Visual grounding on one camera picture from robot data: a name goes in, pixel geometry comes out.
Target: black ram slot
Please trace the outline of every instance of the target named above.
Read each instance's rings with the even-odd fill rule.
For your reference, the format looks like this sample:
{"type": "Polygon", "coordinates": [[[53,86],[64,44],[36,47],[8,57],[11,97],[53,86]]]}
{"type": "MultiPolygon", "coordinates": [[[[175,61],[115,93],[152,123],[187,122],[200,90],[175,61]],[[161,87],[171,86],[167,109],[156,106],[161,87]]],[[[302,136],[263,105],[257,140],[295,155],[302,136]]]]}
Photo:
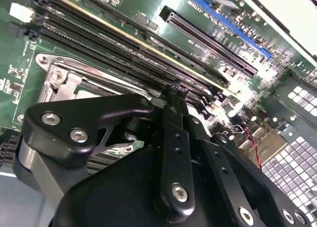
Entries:
{"type": "MultiPolygon", "coordinates": [[[[85,44],[93,44],[94,47],[103,51],[104,53],[111,53],[113,56],[120,58],[121,60],[127,61],[139,68],[142,68],[144,71],[150,71],[151,75],[156,78],[164,78],[165,82],[172,82],[176,78],[179,78],[179,74],[177,72],[170,72],[169,67],[164,67],[161,64],[157,63],[156,59],[153,59],[153,63],[147,62],[136,55],[134,55],[131,51],[126,51],[123,48],[118,47],[117,45],[111,45],[104,37],[101,37],[98,34],[95,34],[80,25],[77,25],[65,18],[55,15],[51,12],[47,12],[46,17],[48,17],[48,22],[54,27],[62,29],[67,35],[72,35],[72,38],[81,42],[85,42],[85,44]]],[[[186,86],[186,88],[190,89],[191,92],[196,95],[201,95],[202,90],[206,88],[201,88],[199,85],[193,83],[189,83],[186,79],[184,79],[186,83],[190,85],[186,86]]]]}
{"type": "MultiPolygon", "coordinates": [[[[222,84],[222,86],[226,86],[228,84],[228,80],[223,77],[217,70],[215,70],[214,68],[211,68],[207,65],[205,65],[204,63],[200,62],[199,60],[193,58],[190,54],[188,54],[187,52],[183,51],[182,49],[176,47],[175,45],[171,44],[170,42],[160,38],[158,35],[152,33],[150,30],[148,30],[147,28],[143,27],[142,25],[140,25],[139,23],[135,22],[133,19],[127,17],[126,15],[122,14],[121,12],[119,12],[118,10],[112,8],[111,6],[107,5],[106,3],[103,3],[99,0],[90,0],[91,2],[93,2],[96,6],[100,7],[102,10],[104,10],[105,13],[107,13],[109,16],[111,16],[112,18],[117,19],[118,21],[121,22],[125,22],[126,24],[131,25],[132,27],[134,27],[135,29],[137,29],[138,31],[140,31],[141,33],[143,33],[145,35],[146,38],[152,37],[155,40],[157,40],[158,42],[160,42],[162,45],[164,45],[167,50],[170,48],[173,51],[177,52],[177,55],[181,58],[184,59],[184,61],[191,61],[191,66],[194,66],[196,68],[199,68],[202,71],[213,71],[212,76],[214,78],[216,78],[217,80],[220,81],[220,83],[222,84]]],[[[108,27],[106,27],[105,25],[103,25],[102,23],[89,18],[87,15],[85,15],[84,13],[75,10],[73,8],[71,8],[70,6],[66,5],[64,2],[60,1],[60,0],[50,0],[51,4],[50,6],[57,6],[60,8],[61,11],[67,10],[71,12],[71,15],[78,19],[77,16],[82,17],[86,23],[89,22],[91,23],[91,25],[94,25],[96,28],[100,28],[102,29],[102,31],[104,31],[105,33],[107,33],[110,35],[116,35],[117,37],[121,37],[123,42],[126,42],[128,44],[134,45],[134,46],[138,46],[140,48],[140,50],[144,50],[145,48],[143,48],[143,46],[141,45],[137,45],[137,43],[133,40],[130,40],[128,38],[124,38],[123,36],[120,35],[118,32],[116,32],[115,30],[112,30],[108,27]]],[[[153,51],[149,51],[147,50],[147,53],[151,54],[153,57],[158,57],[158,55],[156,55],[153,51]]],[[[176,65],[175,63],[169,61],[169,66],[175,69],[180,69],[180,66],[176,65]]],[[[196,80],[197,83],[200,83],[204,86],[210,86],[210,84],[208,84],[206,81],[204,81],[203,79],[193,75],[192,73],[185,71],[183,68],[181,68],[182,73],[185,73],[187,76],[191,77],[191,79],[196,80]]]]}
{"type": "Polygon", "coordinates": [[[211,54],[230,64],[248,77],[252,78],[257,74],[258,70],[247,61],[221,45],[214,38],[210,37],[174,10],[165,6],[160,16],[166,23],[183,33],[206,51],[209,51],[211,54]]]}
{"type": "Polygon", "coordinates": [[[117,73],[121,74],[122,78],[130,77],[133,80],[139,80],[139,82],[144,84],[145,86],[156,89],[158,91],[161,91],[167,84],[167,83],[162,84],[160,82],[158,83],[158,81],[150,80],[148,76],[142,73],[136,72],[136,70],[140,70],[140,69],[135,67],[131,68],[131,66],[129,66],[127,63],[122,63],[119,60],[115,60],[114,58],[111,58],[107,56],[106,54],[91,48],[90,46],[87,46],[77,40],[74,40],[73,38],[70,38],[62,34],[61,32],[55,31],[48,27],[45,27],[43,29],[42,37],[45,40],[48,40],[56,44],[60,44],[61,46],[64,46],[66,48],[72,48],[72,50],[82,53],[86,55],[87,57],[91,57],[95,59],[96,61],[98,61],[99,63],[104,64],[105,68],[111,68],[111,70],[113,69],[117,70],[116,74],[117,73]]]}

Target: screw head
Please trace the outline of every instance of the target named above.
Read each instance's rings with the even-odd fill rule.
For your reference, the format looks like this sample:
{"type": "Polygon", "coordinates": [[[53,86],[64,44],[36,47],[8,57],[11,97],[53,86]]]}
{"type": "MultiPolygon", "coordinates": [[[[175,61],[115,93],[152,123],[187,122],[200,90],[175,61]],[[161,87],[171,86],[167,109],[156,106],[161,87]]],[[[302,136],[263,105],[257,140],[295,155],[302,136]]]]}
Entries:
{"type": "Polygon", "coordinates": [[[199,119],[198,119],[198,118],[193,117],[192,119],[193,119],[193,121],[194,121],[196,124],[199,124],[199,119]]]}
{"type": "Polygon", "coordinates": [[[42,122],[49,126],[55,126],[60,123],[60,117],[54,113],[45,113],[42,116],[42,122]]]}
{"type": "Polygon", "coordinates": [[[170,110],[173,112],[173,113],[177,113],[177,110],[175,107],[170,107],[170,110]]]}
{"type": "Polygon", "coordinates": [[[173,185],[172,186],[172,194],[179,202],[187,201],[188,194],[185,188],[180,185],[173,185]]]}
{"type": "Polygon", "coordinates": [[[52,80],[54,81],[54,84],[59,85],[63,82],[64,76],[60,71],[54,71],[51,76],[52,80]]]}
{"type": "Polygon", "coordinates": [[[146,99],[144,99],[144,98],[142,98],[141,99],[141,103],[144,105],[144,106],[149,106],[150,104],[149,104],[149,101],[147,101],[146,99]]]}
{"type": "Polygon", "coordinates": [[[254,219],[251,213],[244,207],[239,208],[239,215],[248,226],[254,225],[254,219]]]}
{"type": "Polygon", "coordinates": [[[291,216],[291,214],[289,214],[286,210],[282,210],[282,213],[284,215],[284,218],[290,223],[290,224],[294,224],[294,218],[291,216]]]}
{"type": "Polygon", "coordinates": [[[72,130],[69,134],[70,138],[77,143],[84,143],[88,140],[88,135],[81,129],[72,130]]]}
{"type": "Polygon", "coordinates": [[[18,120],[18,122],[23,123],[24,121],[24,113],[19,114],[16,119],[18,120]]]}
{"type": "Polygon", "coordinates": [[[296,218],[303,224],[305,225],[306,224],[306,220],[304,219],[304,217],[299,214],[297,211],[294,212],[294,215],[296,216],[296,218]]]}

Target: ram slot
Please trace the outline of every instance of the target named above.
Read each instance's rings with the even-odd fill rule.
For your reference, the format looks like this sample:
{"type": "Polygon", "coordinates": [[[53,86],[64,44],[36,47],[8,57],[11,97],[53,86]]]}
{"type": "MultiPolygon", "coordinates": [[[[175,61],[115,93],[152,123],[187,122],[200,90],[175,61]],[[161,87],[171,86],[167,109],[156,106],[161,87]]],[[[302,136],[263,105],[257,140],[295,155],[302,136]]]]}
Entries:
{"type": "Polygon", "coordinates": [[[100,36],[50,11],[45,13],[45,18],[46,24],[49,24],[50,28],[62,29],[64,35],[71,35],[73,39],[77,38],[78,41],[85,42],[86,45],[91,44],[95,49],[105,54],[110,53],[112,55],[110,56],[111,58],[116,57],[121,61],[129,63],[129,66],[134,68],[135,71],[137,70],[136,68],[140,68],[137,71],[147,76],[149,81],[155,79],[163,85],[179,79],[184,82],[183,86],[189,89],[196,98],[207,89],[199,83],[195,83],[195,81],[186,75],[182,75],[168,66],[166,67],[155,58],[139,55],[139,50],[122,45],[121,41],[117,42],[113,39],[110,41],[106,36],[100,36]]]}
{"type": "Polygon", "coordinates": [[[165,6],[160,16],[166,23],[180,31],[190,40],[194,41],[206,51],[209,51],[211,54],[218,57],[220,60],[223,60],[227,64],[238,69],[248,77],[252,78],[257,74],[258,70],[247,61],[221,45],[214,38],[210,37],[174,10],[165,6]]]}
{"type": "MultiPolygon", "coordinates": [[[[158,55],[155,52],[155,49],[148,49],[145,48],[143,45],[135,43],[137,42],[137,40],[132,40],[129,38],[125,38],[122,41],[126,42],[126,43],[132,43],[135,46],[139,46],[140,51],[143,51],[144,54],[149,54],[152,58],[156,58],[156,59],[161,59],[162,61],[164,61],[165,63],[167,63],[171,68],[175,68],[177,70],[181,70],[180,72],[184,75],[186,75],[187,77],[190,77],[192,80],[195,81],[195,83],[199,83],[202,84],[206,87],[210,86],[210,84],[221,88],[221,89],[225,89],[224,87],[226,87],[226,85],[228,84],[228,80],[223,77],[217,70],[215,70],[214,68],[211,68],[210,66],[205,65],[204,63],[202,63],[201,61],[193,58],[189,53],[183,51],[182,49],[178,48],[177,46],[171,44],[170,42],[164,40],[163,38],[159,37],[158,35],[156,35],[155,33],[151,32],[150,30],[148,30],[147,28],[143,27],[142,25],[140,25],[139,23],[137,23],[136,21],[134,21],[133,19],[127,17],[126,15],[122,14],[121,12],[119,12],[118,10],[114,9],[113,7],[107,5],[104,2],[101,2],[99,0],[89,0],[92,3],[94,3],[96,5],[96,7],[100,7],[102,10],[104,10],[105,13],[108,14],[108,16],[114,18],[117,21],[120,22],[124,22],[128,25],[131,25],[133,28],[137,29],[140,33],[143,33],[145,35],[145,38],[149,39],[149,38],[153,38],[155,39],[157,42],[160,43],[160,45],[163,45],[164,49],[166,50],[171,50],[172,52],[176,52],[177,56],[183,60],[186,63],[189,63],[190,66],[193,66],[195,68],[199,68],[199,70],[201,71],[210,71],[211,69],[213,70],[213,74],[212,77],[214,77],[217,81],[217,83],[209,81],[209,79],[202,79],[202,76],[197,76],[196,73],[192,73],[191,69],[184,69],[185,66],[179,66],[177,65],[177,63],[173,62],[173,59],[167,59],[168,57],[166,56],[165,58],[162,58],[160,55],[158,55]]],[[[67,11],[69,10],[70,12],[72,12],[72,14],[74,15],[74,17],[77,17],[80,15],[80,17],[84,18],[86,22],[91,23],[92,25],[98,27],[98,28],[103,28],[103,30],[105,32],[110,32],[112,33],[112,35],[114,34],[120,34],[118,32],[116,32],[115,30],[106,27],[105,25],[103,25],[100,22],[97,22],[96,20],[93,20],[91,18],[89,18],[87,15],[85,15],[85,13],[83,13],[82,11],[76,10],[72,7],[70,7],[69,5],[65,4],[63,2],[63,0],[50,0],[50,6],[54,6],[57,8],[60,8],[61,12],[67,11]]]]}

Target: green circuit board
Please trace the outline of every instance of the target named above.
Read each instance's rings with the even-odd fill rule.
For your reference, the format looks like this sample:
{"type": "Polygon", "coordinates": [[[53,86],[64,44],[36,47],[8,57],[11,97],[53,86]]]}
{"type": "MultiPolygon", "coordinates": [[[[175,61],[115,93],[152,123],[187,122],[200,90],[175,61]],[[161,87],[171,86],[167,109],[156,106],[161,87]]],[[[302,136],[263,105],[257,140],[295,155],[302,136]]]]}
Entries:
{"type": "MultiPolygon", "coordinates": [[[[87,11],[105,22],[110,23],[132,37],[141,41],[143,40],[143,35],[138,33],[138,31],[136,31],[133,27],[122,24],[120,21],[113,20],[107,16],[104,10],[100,9],[100,7],[92,6],[90,1],[66,1],[71,2],[84,11],[87,11]]],[[[313,86],[316,86],[313,72],[316,71],[317,62],[312,60],[309,62],[300,55],[280,34],[262,20],[259,15],[255,14],[255,11],[244,3],[243,0],[228,0],[239,7],[240,12],[243,12],[244,16],[240,19],[238,26],[242,29],[252,29],[252,31],[255,32],[255,35],[257,35],[257,42],[259,45],[268,48],[272,52],[274,57],[273,60],[267,60],[241,38],[237,37],[234,33],[219,23],[219,21],[216,21],[210,15],[208,16],[206,11],[192,0],[118,0],[115,4],[113,4],[111,0],[108,2],[106,2],[106,0],[99,1],[107,3],[136,21],[138,21],[138,14],[146,16],[148,20],[157,24],[158,27],[155,30],[155,33],[160,37],[168,40],[172,44],[191,54],[194,58],[197,58],[203,63],[209,65],[210,68],[214,68],[222,72],[226,67],[223,62],[200,48],[196,42],[191,42],[186,35],[167,25],[160,17],[161,10],[164,6],[168,6],[177,11],[187,20],[200,27],[210,36],[217,39],[225,47],[240,55],[240,57],[258,69],[259,72],[257,76],[253,77],[251,80],[243,80],[242,82],[237,82],[239,76],[232,78],[223,73],[231,82],[233,82],[233,85],[229,89],[234,93],[240,92],[241,98],[247,97],[248,99],[244,100],[244,102],[250,106],[253,106],[261,99],[261,97],[268,96],[272,92],[272,88],[280,82],[279,78],[281,78],[281,76],[289,70],[295,72],[295,74],[301,79],[304,79],[313,86]]],[[[232,17],[230,7],[223,6],[221,11],[218,12],[232,21],[235,20],[232,17]]]]}
{"type": "MultiPolygon", "coordinates": [[[[141,32],[125,24],[120,20],[113,19],[105,14],[105,11],[96,6],[91,0],[61,0],[72,7],[77,7],[85,14],[100,19],[103,23],[113,27],[125,36],[134,38],[156,51],[170,57],[177,63],[184,64],[184,61],[175,57],[173,53],[144,39],[141,32]]],[[[245,43],[240,37],[224,27],[219,21],[211,17],[206,11],[192,0],[102,0],[139,24],[148,27],[152,23],[150,30],[170,43],[181,48],[193,58],[202,61],[210,67],[210,71],[204,74],[197,68],[191,68],[193,72],[205,76],[208,80],[218,84],[212,76],[213,70],[221,72],[231,82],[229,90],[235,93],[241,100],[249,106],[254,106],[263,97],[268,96],[272,89],[279,84],[282,75],[287,71],[292,71],[296,76],[312,82],[310,75],[316,69],[316,63],[308,61],[299,54],[280,34],[278,34],[267,22],[265,22],[252,8],[243,0],[226,0],[231,2],[231,6],[225,4],[215,4],[214,9],[225,18],[235,22],[240,28],[247,29],[246,33],[252,32],[255,41],[273,54],[273,59],[266,59],[250,45],[245,43]],[[233,8],[239,8],[239,22],[236,22],[237,15],[233,14],[233,8]],[[241,58],[249,62],[258,69],[258,74],[252,79],[239,80],[239,76],[228,76],[223,70],[226,64],[217,60],[212,54],[202,50],[196,42],[191,42],[189,38],[168,25],[160,16],[164,6],[168,6],[187,20],[201,28],[208,35],[215,38],[228,49],[235,52],[241,58]]],[[[10,4],[16,2],[27,5],[23,0],[0,0],[0,41],[1,41],[1,62],[0,62],[0,126],[19,130],[21,122],[17,120],[19,114],[23,114],[25,109],[37,102],[46,73],[35,63],[35,56],[38,53],[54,53],[59,55],[69,55],[81,60],[91,62],[88,58],[74,53],[69,48],[37,40],[34,42],[27,39],[19,39],[11,36],[7,32],[9,22],[16,21],[9,15],[10,4]],[[10,85],[18,84],[18,92],[12,91],[10,85]]]]}

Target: red wire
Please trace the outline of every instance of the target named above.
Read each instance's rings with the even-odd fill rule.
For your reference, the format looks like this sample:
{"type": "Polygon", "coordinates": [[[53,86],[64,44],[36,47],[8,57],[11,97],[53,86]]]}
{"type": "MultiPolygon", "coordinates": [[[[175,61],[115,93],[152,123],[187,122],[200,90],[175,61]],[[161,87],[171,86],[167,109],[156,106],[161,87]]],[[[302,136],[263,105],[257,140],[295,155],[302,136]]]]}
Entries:
{"type": "Polygon", "coordinates": [[[262,164],[261,164],[261,156],[258,153],[258,143],[257,141],[253,138],[252,134],[249,131],[249,128],[246,128],[246,132],[248,134],[248,137],[251,139],[252,143],[253,143],[253,148],[256,152],[256,156],[257,156],[257,161],[258,161],[258,167],[259,169],[262,171],[262,164]]]}

